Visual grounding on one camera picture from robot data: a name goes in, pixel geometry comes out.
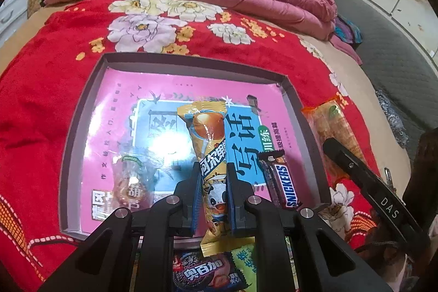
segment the metal screw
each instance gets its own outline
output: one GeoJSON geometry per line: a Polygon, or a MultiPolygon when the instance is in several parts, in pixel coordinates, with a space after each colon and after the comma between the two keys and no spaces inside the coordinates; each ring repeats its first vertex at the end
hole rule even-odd
{"type": "Polygon", "coordinates": [[[180,201],[180,198],[178,196],[168,196],[166,198],[166,202],[169,204],[177,204],[180,201]]]}
{"type": "Polygon", "coordinates": [[[248,202],[251,204],[260,204],[261,198],[259,196],[250,196],[248,197],[248,202]]]}
{"type": "Polygon", "coordinates": [[[313,217],[313,210],[310,208],[303,208],[299,211],[299,214],[301,214],[304,218],[312,218],[313,217]]]}
{"type": "Polygon", "coordinates": [[[128,209],[126,208],[120,208],[116,210],[116,217],[117,218],[125,218],[128,215],[128,209]]]}

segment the red blanket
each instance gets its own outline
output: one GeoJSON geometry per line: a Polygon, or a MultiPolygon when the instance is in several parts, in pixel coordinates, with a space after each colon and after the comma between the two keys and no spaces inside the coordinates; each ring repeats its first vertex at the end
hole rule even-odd
{"type": "MultiPolygon", "coordinates": [[[[306,107],[342,94],[344,114],[378,172],[359,110],[321,54],[303,44],[200,2],[86,0],[54,13],[0,78],[0,260],[19,286],[36,291],[76,244],[59,229],[61,159],[75,105],[104,52],[146,50],[258,66],[287,75],[306,107]]],[[[350,180],[333,188],[329,223],[356,247],[374,225],[370,206],[350,180]]]]}

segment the chocolate ball image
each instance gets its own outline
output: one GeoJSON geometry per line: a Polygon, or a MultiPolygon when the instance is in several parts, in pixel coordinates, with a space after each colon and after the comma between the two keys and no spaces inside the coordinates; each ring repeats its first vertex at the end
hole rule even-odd
{"type": "Polygon", "coordinates": [[[221,140],[225,136],[223,116],[221,113],[198,113],[193,117],[196,133],[207,140],[221,140]]]}

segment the gray headboard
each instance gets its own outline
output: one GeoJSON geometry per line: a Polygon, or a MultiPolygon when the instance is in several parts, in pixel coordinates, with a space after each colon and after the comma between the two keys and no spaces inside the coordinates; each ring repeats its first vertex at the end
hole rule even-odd
{"type": "Polygon", "coordinates": [[[400,114],[413,160],[420,135],[438,127],[438,78],[406,35],[366,0],[335,2],[338,13],[361,30],[364,41],[356,52],[364,63],[362,69],[400,114]]]}

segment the cabinet handle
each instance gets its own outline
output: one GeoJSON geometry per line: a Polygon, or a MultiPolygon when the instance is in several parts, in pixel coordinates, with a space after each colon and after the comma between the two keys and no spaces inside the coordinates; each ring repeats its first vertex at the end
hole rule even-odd
{"type": "Polygon", "coordinates": [[[12,14],[14,14],[14,10],[10,11],[10,14],[7,18],[3,18],[2,20],[0,20],[0,23],[6,24],[10,20],[10,18],[12,18],[12,14]]]}

